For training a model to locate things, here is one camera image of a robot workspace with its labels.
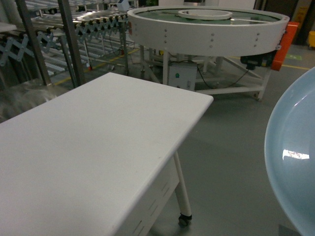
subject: table top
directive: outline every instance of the table top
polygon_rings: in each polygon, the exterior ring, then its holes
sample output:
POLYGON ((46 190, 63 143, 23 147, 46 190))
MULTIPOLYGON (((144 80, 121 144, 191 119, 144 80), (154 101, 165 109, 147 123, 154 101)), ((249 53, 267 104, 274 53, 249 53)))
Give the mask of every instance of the table top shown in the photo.
POLYGON ((0 235, 113 235, 212 101, 108 73, 0 124, 0 235))

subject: metal pole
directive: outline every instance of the metal pole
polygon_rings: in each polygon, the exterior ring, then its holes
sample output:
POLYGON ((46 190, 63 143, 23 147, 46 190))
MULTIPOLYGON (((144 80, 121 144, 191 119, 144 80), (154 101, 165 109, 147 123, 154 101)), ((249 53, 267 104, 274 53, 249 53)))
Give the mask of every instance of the metal pole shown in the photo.
POLYGON ((65 58, 65 61, 66 61, 67 66, 68 66, 68 70, 69 70, 69 74, 70 74, 70 77, 71 77, 72 85, 73 85, 74 88, 76 88, 76 87, 78 87, 77 79, 75 78, 75 73, 74 73, 72 65, 71 65, 71 60, 70 60, 70 57, 69 57, 69 54, 68 54, 68 48, 66 46, 67 41, 66 41, 66 37, 65 37, 64 34, 60 36, 60 44, 61 44, 61 48, 63 50, 63 55, 64 55, 64 58, 65 58))
POLYGON ((33 47, 35 60, 37 62, 39 73, 43 79, 43 83, 44 85, 50 85, 51 80, 47 71, 47 67, 45 65, 43 54, 41 53, 41 50, 40 50, 39 42, 37 40, 35 29, 33 27, 31 16, 27 9, 26 3, 24 0, 15 0, 15 1, 16 1, 21 19, 23 21, 24 28, 26 30, 26 33, 29 36, 30 43, 33 47))
POLYGON ((125 27, 125 21, 119 22, 119 34, 120 38, 122 39, 123 43, 123 50, 124 50, 124 59, 125 59, 125 74, 128 75, 129 68, 128 68, 128 51, 127 51, 127 45, 126 45, 126 27, 125 27))
POLYGON ((83 66, 81 63, 81 56, 79 52, 79 46, 76 38, 76 33, 74 30, 74 24, 72 21, 70 5, 68 0, 58 0, 58 5, 61 13, 61 17, 63 19, 64 32, 67 37, 69 51, 72 59, 73 69, 75 73, 75 77, 77 79, 77 85, 80 86, 84 84, 85 77, 83 66))

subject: conveyor leg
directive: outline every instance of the conveyor leg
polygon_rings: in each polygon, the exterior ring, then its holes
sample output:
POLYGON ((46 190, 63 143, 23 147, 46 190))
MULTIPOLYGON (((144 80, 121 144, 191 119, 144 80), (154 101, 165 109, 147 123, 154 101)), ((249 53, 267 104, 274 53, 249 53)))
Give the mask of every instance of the conveyor leg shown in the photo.
POLYGON ((144 46, 140 45, 140 63, 142 65, 142 70, 144 71, 144 46))
POLYGON ((215 68, 215 74, 218 74, 218 72, 221 70, 222 68, 222 64, 223 64, 223 57, 217 57, 216 59, 216 68, 215 68))
POLYGON ((205 57, 205 60, 203 62, 203 71, 202 71, 202 73, 204 74, 207 73, 209 61, 210 61, 210 57, 205 57))
POLYGON ((264 95, 264 92, 266 90, 266 87, 267 87, 267 84, 268 84, 268 81, 269 81, 269 78, 270 78, 270 75, 271 75, 271 68, 270 67, 267 67, 266 68, 266 72, 264 74, 264 77, 263 77, 263 81, 262 81, 262 87, 263 89, 259 92, 258 94, 258 101, 261 101, 262 100, 262 97, 264 95))
POLYGON ((163 84, 168 84, 168 60, 169 60, 169 53, 164 51, 163 54, 163 84))
POLYGON ((192 219, 190 204, 188 200, 188 194, 185 186, 184 176, 181 168, 181 163, 179 161, 178 152, 174 154, 174 160, 176 165, 176 170, 179 178, 179 183, 175 188, 175 194, 177 202, 181 211, 181 216, 179 217, 179 223, 183 226, 187 226, 192 219))

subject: white conveyor frame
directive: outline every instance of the white conveyor frame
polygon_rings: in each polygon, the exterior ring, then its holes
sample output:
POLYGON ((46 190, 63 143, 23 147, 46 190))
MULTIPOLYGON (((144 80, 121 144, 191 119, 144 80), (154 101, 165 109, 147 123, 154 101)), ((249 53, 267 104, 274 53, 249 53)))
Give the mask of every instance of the white conveyor frame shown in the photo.
MULTIPOLYGON (((289 17, 278 13, 244 10, 235 8, 207 6, 157 6, 134 9, 128 12, 129 35, 132 40, 141 45, 141 63, 149 72, 151 78, 158 82, 151 69, 144 61, 143 46, 163 50, 163 84, 168 84, 169 53, 206 57, 250 56, 259 55, 279 49, 279 43, 285 32, 289 17), (256 21, 256 24, 245 24, 255 20, 244 20, 244 24, 194 24, 151 19, 142 17, 142 12, 168 9, 214 9, 223 11, 239 11, 265 15, 278 19, 274 22, 256 21)), ((237 68, 243 67, 229 61, 237 68)), ((266 89, 271 69, 266 68, 263 76, 249 73, 257 83, 246 86, 222 89, 198 90, 204 94, 219 94, 232 92, 258 91, 261 100, 266 89)))

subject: gray floor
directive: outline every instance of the gray floor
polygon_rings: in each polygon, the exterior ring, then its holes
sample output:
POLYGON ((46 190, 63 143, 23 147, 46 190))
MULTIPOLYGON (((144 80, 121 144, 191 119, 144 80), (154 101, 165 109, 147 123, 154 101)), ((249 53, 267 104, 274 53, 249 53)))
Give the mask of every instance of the gray floor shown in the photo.
MULTIPOLYGON (((193 220, 185 228, 177 224, 180 212, 173 195, 148 236, 298 235, 290 230, 295 228, 273 194, 263 150, 276 102, 315 66, 315 51, 307 47, 292 46, 289 54, 302 60, 286 59, 279 72, 272 71, 261 102, 246 93, 214 96, 213 104, 179 149, 193 220)), ((139 52, 129 60, 130 76, 149 79, 140 73, 139 52)), ((86 77, 93 79, 108 71, 108 66, 99 66, 86 77)), ((115 67, 113 72, 122 74, 123 69, 115 67)))

